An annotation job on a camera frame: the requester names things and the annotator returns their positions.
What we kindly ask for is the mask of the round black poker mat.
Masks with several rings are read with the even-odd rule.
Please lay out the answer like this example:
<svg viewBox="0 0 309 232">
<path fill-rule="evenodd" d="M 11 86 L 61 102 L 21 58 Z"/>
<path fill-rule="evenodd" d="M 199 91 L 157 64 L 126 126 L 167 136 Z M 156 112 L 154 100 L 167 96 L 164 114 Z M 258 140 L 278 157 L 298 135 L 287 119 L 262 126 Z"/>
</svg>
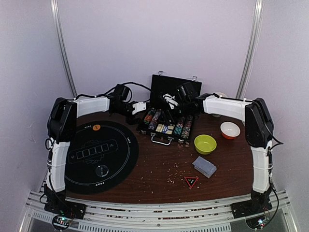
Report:
<svg viewBox="0 0 309 232">
<path fill-rule="evenodd" d="M 100 130 L 94 131 L 99 124 Z M 82 124 L 70 143 L 66 168 L 66 189 L 89 195 L 108 191 L 122 183 L 134 170 L 139 157 L 135 134 L 126 126 L 101 120 Z M 98 177 L 95 169 L 106 165 L 109 173 Z"/>
</svg>

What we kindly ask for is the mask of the clear black round button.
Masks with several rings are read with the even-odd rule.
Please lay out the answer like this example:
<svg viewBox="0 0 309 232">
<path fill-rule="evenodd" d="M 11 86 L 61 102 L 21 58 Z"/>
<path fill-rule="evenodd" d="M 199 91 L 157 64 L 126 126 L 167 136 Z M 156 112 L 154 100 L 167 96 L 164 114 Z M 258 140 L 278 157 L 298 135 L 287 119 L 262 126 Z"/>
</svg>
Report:
<svg viewBox="0 0 309 232">
<path fill-rule="evenodd" d="M 106 165 L 98 165 L 95 169 L 95 173 L 98 177 L 105 177 L 109 173 L 109 168 Z"/>
</svg>

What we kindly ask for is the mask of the yellow-green bowl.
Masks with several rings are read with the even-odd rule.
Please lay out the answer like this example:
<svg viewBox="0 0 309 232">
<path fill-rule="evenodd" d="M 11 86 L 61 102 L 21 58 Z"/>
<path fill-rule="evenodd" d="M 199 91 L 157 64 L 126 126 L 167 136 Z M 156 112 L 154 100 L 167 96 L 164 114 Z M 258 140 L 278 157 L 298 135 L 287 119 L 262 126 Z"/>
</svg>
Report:
<svg viewBox="0 0 309 232">
<path fill-rule="evenodd" d="M 217 148 L 216 140 L 210 135 L 201 134 L 194 139 L 195 149 L 199 154 L 208 155 Z"/>
</svg>

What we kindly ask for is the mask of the black poker chip case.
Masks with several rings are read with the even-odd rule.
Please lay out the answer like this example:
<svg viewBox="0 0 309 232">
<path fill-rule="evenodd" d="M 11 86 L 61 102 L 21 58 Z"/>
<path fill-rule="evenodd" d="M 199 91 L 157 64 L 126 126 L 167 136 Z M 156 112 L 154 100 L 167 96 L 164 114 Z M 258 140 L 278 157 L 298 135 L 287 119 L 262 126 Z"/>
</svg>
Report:
<svg viewBox="0 0 309 232">
<path fill-rule="evenodd" d="M 190 144 L 198 104 L 194 99 L 201 93 L 202 83 L 197 78 L 183 79 L 152 75 L 150 100 L 137 126 L 141 134 L 149 135 L 152 142 L 160 139 Z"/>
</svg>

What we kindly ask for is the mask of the left green circuit board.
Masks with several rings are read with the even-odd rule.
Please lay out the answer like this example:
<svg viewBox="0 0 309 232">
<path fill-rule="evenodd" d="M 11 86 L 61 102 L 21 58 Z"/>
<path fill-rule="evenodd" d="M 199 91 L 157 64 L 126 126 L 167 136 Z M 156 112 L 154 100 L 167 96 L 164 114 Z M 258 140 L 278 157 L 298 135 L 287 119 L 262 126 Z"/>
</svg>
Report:
<svg viewBox="0 0 309 232">
<path fill-rule="evenodd" d="M 56 215 L 52 219 L 52 226 L 59 231 L 68 229 L 72 223 L 72 218 L 67 218 L 61 215 Z"/>
</svg>

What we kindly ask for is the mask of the green circuit board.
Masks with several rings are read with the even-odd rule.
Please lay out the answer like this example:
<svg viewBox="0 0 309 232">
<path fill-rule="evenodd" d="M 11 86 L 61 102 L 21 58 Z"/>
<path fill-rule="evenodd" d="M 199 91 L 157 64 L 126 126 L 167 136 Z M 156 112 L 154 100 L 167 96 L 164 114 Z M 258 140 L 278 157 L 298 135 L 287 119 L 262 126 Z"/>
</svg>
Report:
<svg viewBox="0 0 309 232">
<path fill-rule="evenodd" d="M 268 219 L 265 216 L 252 218 L 250 227 L 252 229 L 261 229 L 267 225 Z"/>
<path fill-rule="evenodd" d="M 61 215 L 56 215 L 52 219 L 52 226 L 59 231 L 68 229 L 72 223 L 72 218 L 67 218 Z"/>
</svg>

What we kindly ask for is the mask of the cream card deck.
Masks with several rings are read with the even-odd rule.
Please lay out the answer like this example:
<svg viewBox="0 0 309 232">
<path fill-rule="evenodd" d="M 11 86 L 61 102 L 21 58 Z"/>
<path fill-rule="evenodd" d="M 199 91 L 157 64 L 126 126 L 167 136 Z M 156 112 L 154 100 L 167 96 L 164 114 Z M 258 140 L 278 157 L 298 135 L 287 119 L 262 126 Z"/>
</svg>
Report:
<svg viewBox="0 0 309 232">
<path fill-rule="evenodd" d="M 156 132 L 162 132 L 163 128 L 164 128 L 164 124 L 158 124 L 158 126 L 157 126 L 155 131 Z"/>
</svg>

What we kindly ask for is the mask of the right green circuit board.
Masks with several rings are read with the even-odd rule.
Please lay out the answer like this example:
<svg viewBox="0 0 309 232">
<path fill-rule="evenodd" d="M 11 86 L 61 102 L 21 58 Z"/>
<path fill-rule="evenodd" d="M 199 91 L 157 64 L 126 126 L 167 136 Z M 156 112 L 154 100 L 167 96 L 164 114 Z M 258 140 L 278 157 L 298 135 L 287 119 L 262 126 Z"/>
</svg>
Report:
<svg viewBox="0 0 309 232">
<path fill-rule="evenodd" d="M 267 225 L 268 219 L 265 216 L 252 218 L 250 227 L 252 229 L 261 229 Z"/>
</svg>

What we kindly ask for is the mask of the blue texas holdem card deck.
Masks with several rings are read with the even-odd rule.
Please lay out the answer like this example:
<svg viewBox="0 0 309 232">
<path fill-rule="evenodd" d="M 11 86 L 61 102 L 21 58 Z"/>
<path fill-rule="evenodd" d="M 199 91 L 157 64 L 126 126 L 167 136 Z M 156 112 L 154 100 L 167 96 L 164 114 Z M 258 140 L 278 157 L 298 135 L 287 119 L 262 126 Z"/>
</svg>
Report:
<svg viewBox="0 0 309 232">
<path fill-rule="evenodd" d="M 172 130 L 169 128 L 169 126 L 164 125 L 162 128 L 162 133 L 164 134 L 171 134 Z"/>
</svg>

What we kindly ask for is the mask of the left aluminium frame post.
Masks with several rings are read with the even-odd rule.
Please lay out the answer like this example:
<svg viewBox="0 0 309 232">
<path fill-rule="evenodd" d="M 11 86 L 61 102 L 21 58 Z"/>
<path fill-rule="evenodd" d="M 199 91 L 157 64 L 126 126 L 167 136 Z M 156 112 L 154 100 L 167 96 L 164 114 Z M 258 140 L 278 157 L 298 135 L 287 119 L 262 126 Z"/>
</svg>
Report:
<svg viewBox="0 0 309 232">
<path fill-rule="evenodd" d="M 58 1 L 51 0 L 50 3 L 51 3 L 52 16 L 53 16 L 53 20 L 54 20 L 54 24 L 56 28 L 56 34 L 57 34 L 57 39 L 58 39 L 58 44 L 59 44 L 59 49 L 61 53 L 61 59 L 62 59 L 66 79 L 68 81 L 72 96 L 76 97 L 77 90 L 76 90 L 76 86 L 75 86 L 75 83 L 74 83 L 74 80 L 71 74 L 70 64 L 69 64 L 68 55 L 67 55 L 67 51 L 65 47 L 65 40 L 64 40 L 63 31 L 62 31 Z"/>
</svg>

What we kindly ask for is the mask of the left outer poker chip row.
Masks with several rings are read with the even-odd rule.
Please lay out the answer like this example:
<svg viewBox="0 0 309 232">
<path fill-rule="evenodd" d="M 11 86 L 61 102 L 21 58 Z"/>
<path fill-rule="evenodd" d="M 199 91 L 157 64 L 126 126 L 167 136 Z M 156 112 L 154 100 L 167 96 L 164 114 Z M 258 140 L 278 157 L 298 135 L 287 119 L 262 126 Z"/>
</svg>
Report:
<svg viewBox="0 0 309 232">
<path fill-rule="evenodd" d="M 143 119 L 144 124 L 149 125 L 155 113 L 156 110 L 154 108 L 151 108 Z"/>
</svg>

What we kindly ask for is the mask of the aluminium frame post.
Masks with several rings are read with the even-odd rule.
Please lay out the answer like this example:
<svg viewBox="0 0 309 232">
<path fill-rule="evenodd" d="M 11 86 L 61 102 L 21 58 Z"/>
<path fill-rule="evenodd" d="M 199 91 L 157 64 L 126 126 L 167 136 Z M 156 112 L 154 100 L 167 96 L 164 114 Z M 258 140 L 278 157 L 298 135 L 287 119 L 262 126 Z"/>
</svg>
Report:
<svg viewBox="0 0 309 232">
<path fill-rule="evenodd" d="M 255 1 L 255 8 L 253 14 L 253 23 L 251 29 L 251 35 L 249 39 L 249 45 L 247 49 L 247 54 L 244 62 L 244 67 L 239 82 L 239 87 L 237 89 L 236 98 L 242 99 L 245 96 L 249 79 L 251 77 L 251 72 L 253 68 L 253 57 L 258 46 L 258 40 L 260 35 L 262 13 L 263 13 L 263 0 Z"/>
<path fill-rule="evenodd" d="M 76 86 L 75 86 L 75 83 L 74 83 L 74 80 L 71 74 L 70 64 L 69 64 L 68 55 L 67 55 L 67 51 L 65 47 L 65 40 L 64 40 L 63 31 L 62 31 L 58 1 L 51 0 L 50 3 L 51 3 L 52 16 L 53 16 L 53 20 L 54 20 L 54 24 L 56 28 L 56 34 L 57 34 L 57 39 L 58 39 L 58 44 L 59 44 L 59 49 L 61 53 L 61 59 L 62 59 L 66 79 L 68 81 L 72 96 L 76 97 L 77 90 L 76 90 Z"/>
</svg>

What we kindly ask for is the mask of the white and orange bowl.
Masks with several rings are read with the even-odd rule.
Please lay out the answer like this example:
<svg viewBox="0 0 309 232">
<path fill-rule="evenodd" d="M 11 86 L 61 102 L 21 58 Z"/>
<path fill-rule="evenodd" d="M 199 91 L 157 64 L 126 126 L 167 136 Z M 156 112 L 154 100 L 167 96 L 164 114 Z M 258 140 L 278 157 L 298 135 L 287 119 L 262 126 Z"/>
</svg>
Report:
<svg viewBox="0 0 309 232">
<path fill-rule="evenodd" d="M 233 122 L 223 122 L 220 125 L 221 135 L 228 140 L 236 139 L 240 135 L 240 128 Z"/>
</svg>

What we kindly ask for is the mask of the cream patterned mug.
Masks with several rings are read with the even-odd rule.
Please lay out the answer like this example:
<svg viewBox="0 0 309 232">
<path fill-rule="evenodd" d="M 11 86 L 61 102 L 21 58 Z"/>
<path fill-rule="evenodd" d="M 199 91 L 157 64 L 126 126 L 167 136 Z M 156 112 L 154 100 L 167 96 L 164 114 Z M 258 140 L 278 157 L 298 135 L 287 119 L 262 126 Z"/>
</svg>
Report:
<svg viewBox="0 0 309 232">
<path fill-rule="evenodd" d="M 215 94 L 217 94 L 219 97 L 227 98 L 227 95 L 222 93 L 222 92 L 216 92 Z M 212 116 L 215 117 L 215 118 L 220 118 L 221 117 L 221 115 L 218 115 L 218 114 L 212 114 Z"/>
</svg>

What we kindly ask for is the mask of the red and black triangle card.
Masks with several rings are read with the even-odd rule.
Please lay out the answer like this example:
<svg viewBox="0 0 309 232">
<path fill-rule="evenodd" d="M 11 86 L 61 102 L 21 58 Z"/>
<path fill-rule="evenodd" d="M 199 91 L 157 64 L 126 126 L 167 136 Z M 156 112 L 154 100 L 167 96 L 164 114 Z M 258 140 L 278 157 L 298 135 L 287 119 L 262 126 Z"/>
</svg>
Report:
<svg viewBox="0 0 309 232">
<path fill-rule="evenodd" d="M 187 185 L 189 186 L 190 189 L 192 189 L 192 187 L 196 184 L 196 182 L 198 181 L 198 177 L 184 177 Z"/>
</svg>

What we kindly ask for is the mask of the right aluminium frame post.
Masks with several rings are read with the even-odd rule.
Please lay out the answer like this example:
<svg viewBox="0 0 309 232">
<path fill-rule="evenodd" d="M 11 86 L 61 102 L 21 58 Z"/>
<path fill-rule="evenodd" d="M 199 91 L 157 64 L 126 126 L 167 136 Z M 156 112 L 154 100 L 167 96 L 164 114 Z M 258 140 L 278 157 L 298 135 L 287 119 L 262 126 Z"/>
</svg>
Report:
<svg viewBox="0 0 309 232">
<path fill-rule="evenodd" d="M 253 14 L 253 23 L 251 29 L 251 35 L 249 39 L 249 45 L 247 49 L 247 54 L 244 62 L 244 67 L 239 82 L 239 87 L 237 89 L 236 98 L 242 99 L 245 96 L 249 79 L 251 77 L 251 72 L 253 68 L 253 57 L 258 46 L 258 40 L 260 35 L 262 13 L 263 13 L 263 0 L 255 1 L 255 8 Z"/>
</svg>

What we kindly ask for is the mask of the grey card deck box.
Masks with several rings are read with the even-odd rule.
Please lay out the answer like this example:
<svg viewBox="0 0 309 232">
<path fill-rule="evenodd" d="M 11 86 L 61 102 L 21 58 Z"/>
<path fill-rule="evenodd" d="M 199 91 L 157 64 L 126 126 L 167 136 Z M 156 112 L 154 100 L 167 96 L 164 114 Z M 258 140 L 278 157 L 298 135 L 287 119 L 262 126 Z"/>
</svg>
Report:
<svg viewBox="0 0 309 232">
<path fill-rule="evenodd" d="M 217 167 L 208 160 L 199 156 L 192 162 L 194 168 L 202 173 L 205 177 L 210 178 L 216 171 Z"/>
</svg>

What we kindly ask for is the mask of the aluminium front rail base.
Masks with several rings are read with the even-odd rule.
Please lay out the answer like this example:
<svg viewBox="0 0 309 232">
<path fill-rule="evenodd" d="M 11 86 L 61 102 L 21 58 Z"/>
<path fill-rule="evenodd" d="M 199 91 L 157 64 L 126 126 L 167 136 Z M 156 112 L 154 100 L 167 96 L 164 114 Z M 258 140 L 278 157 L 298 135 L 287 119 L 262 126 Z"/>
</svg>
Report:
<svg viewBox="0 0 309 232">
<path fill-rule="evenodd" d="M 42 192 L 30 191 L 18 232 L 52 231 L 54 215 L 44 211 Z M 65 230 L 81 232 L 299 232 L 286 191 L 278 191 L 279 208 L 262 230 L 248 227 L 248 217 L 235 218 L 230 205 L 248 195 L 191 203 L 129 204 L 68 200 L 86 205 L 84 219 L 74 219 Z"/>
</svg>

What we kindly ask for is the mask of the right outer poker chip row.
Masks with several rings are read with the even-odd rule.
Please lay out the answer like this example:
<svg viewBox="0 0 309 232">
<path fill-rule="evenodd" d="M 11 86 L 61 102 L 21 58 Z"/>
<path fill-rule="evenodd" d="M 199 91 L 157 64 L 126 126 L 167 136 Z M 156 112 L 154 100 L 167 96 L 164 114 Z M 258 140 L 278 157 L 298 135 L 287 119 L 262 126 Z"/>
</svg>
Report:
<svg viewBox="0 0 309 232">
<path fill-rule="evenodd" d="M 182 130 L 182 133 L 181 133 L 181 137 L 182 138 L 184 138 L 184 139 L 188 139 L 189 138 L 191 126 L 192 126 L 192 123 L 193 123 L 193 119 L 194 119 L 194 117 L 192 115 L 188 115 L 187 116 L 187 118 L 185 120 L 185 123 L 184 123 L 184 127 L 183 127 L 183 130 Z"/>
</svg>

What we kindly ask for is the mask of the orange round button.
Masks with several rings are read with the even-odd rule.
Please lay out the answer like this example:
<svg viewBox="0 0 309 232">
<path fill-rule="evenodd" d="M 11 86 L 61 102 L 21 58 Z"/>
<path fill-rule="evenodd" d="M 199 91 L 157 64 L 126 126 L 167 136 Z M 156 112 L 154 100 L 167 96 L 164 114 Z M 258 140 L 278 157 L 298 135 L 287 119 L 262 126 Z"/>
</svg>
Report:
<svg viewBox="0 0 309 232">
<path fill-rule="evenodd" d="M 96 124 L 96 125 L 93 126 L 92 129 L 93 129 L 94 131 L 98 131 L 98 130 L 100 130 L 100 128 L 101 128 L 101 126 L 100 126 L 99 124 Z"/>
</svg>

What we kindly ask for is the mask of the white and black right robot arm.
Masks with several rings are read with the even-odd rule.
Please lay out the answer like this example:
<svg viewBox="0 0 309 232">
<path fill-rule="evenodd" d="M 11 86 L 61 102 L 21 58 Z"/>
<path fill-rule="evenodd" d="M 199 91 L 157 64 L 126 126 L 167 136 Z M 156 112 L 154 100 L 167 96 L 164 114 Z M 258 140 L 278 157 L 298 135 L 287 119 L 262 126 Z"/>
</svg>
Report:
<svg viewBox="0 0 309 232">
<path fill-rule="evenodd" d="M 234 218 L 252 216 L 272 209 L 269 195 L 275 192 L 272 184 L 272 150 L 274 124 L 262 98 L 233 99 L 216 93 L 198 95 L 191 82 L 176 88 L 177 97 L 168 92 L 155 92 L 157 102 L 168 106 L 175 115 L 206 113 L 238 119 L 245 124 L 245 138 L 253 156 L 253 185 L 251 198 L 231 204 Z"/>
</svg>

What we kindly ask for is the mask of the left inner poker chip row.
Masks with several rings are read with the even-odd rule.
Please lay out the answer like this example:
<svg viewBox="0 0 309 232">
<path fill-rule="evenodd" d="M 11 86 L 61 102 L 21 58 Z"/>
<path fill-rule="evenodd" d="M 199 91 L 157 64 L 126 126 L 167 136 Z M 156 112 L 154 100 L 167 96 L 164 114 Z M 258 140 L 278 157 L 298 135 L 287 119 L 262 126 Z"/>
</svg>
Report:
<svg viewBox="0 0 309 232">
<path fill-rule="evenodd" d="M 152 118 L 152 120 L 151 120 L 151 122 L 150 122 L 150 124 L 148 126 L 148 129 L 150 129 L 150 130 L 155 130 L 156 129 L 156 126 L 158 125 L 158 120 L 159 120 L 161 114 L 162 114 L 162 110 L 161 109 L 158 109 L 155 112 L 155 114 L 154 114 L 154 116 L 153 116 L 153 118 Z"/>
</svg>

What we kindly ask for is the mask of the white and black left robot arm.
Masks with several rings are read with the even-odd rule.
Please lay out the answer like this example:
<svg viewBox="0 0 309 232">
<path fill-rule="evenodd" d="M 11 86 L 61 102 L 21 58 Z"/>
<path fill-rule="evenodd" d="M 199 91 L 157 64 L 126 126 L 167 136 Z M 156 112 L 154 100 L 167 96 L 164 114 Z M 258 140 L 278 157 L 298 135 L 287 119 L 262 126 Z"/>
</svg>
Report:
<svg viewBox="0 0 309 232">
<path fill-rule="evenodd" d="M 47 197 L 44 209 L 56 217 L 71 220 L 83 219 L 86 205 L 67 201 L 65 165 L 68 149 L 76 133 L 77 119 L 81 116 L 110 112 L 126 117 L 134 117 L 146 110 L 147 102 L 126 102 L 123 94 L 130 89 L 125 83 L 118 84 L 99 95 L 80 94 L 73 99 L 56 99 L 47 122 L 48 138 L 45 147 L 49 150 L 47 159 L 47 180 L 44 194 Z"/>
</svg>

